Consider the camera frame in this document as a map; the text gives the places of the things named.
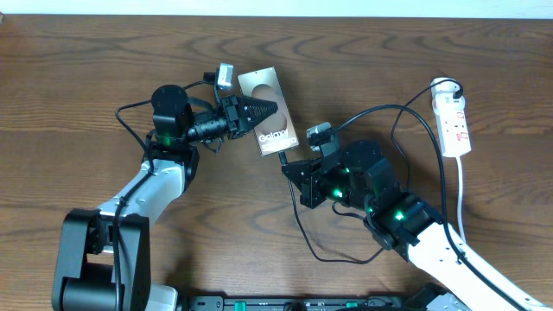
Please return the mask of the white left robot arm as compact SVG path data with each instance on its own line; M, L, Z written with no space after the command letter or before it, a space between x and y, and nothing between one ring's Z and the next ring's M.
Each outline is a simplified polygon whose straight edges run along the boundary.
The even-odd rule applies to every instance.
M177 85L159 87L148 102L155 128L139 142L137 175L96 209L73 209L64 218L55 310L185 309L177 289L152 282L150 230L194 179L198 144L245 136L277 112L274 101L243 96L211 105Z

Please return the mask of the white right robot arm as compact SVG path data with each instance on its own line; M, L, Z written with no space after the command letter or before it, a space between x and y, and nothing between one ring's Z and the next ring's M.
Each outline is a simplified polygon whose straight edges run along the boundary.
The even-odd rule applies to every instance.
M306 207L331 200L365 212L364 225L383 249L433 276L469 309L547 308L463 242L434 207L403 190L376 142L330 143L320 157L286 163L282 171Z

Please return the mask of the Galaxy smartphone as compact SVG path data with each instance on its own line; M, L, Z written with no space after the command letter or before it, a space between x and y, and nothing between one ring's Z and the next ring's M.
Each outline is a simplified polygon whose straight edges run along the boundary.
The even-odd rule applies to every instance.
M299 145L289 107L274 67L267 67L238 76L242 93L255 99L262 119L254 127L261 156L272 155Z

